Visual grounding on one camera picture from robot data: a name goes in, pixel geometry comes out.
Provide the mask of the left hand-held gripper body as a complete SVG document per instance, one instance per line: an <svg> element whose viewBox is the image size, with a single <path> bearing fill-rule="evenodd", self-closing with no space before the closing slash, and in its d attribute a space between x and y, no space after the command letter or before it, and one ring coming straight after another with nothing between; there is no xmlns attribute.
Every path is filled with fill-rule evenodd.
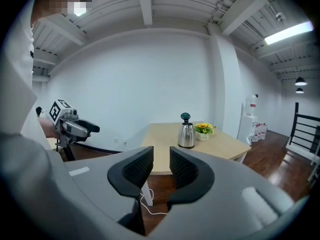
<svg viewBox="0 0 320 240"><path fill-rule="evenodd" d="M64 99L56 99L50 110L49 118L54 124L58 135L57 146L68 147L72 142L73 134L79 133L75 121L79 120L78 111Z"/></svg>

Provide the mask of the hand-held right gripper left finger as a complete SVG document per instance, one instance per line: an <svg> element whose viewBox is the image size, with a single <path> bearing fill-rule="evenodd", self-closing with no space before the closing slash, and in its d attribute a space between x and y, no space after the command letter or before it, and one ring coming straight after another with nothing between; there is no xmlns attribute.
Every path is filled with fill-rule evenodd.
<svg viewBox="0 0 320 240"><path fill-rule="evenodd" d="M124 197L138 198L154 165L154 147L140 147L118 153L115 162L107 172L113 188Z"/></svg>

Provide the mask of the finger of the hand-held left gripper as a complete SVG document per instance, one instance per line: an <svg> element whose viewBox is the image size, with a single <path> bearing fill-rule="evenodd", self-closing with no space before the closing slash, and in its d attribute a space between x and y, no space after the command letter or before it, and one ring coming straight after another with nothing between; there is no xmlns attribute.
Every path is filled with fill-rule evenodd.
<svg viewBox="0 0 320 240"><path fill-rule="evenodd" d="M77 127L78 127L78 132L79 133L99 133L100 132L100 127L97 124L94 124L90 121L84 120L84 119L78 119L75 121Z"/></svg>
<svg viewBox="0 0 320 240"><path fill-rule="evenodd" d="M84 142L87 140L88 137L91 136L91 133L90 132L80 132L80 133L75 133L73 134L73 137L72 137L72 142Z"/></svg>

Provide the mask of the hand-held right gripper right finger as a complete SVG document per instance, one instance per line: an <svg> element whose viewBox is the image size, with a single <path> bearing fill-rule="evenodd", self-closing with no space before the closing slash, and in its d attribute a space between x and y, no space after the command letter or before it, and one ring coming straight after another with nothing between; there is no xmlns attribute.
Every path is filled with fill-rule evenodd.
<svg viewBox="0 0 320 240"><path fill-rule="evenodd" d="M175 192L168 198L168 210L174 205L191 204L199 200L215 181L211 167L185 151L173 146L169 149L169 168L175 183Z"/></svg>

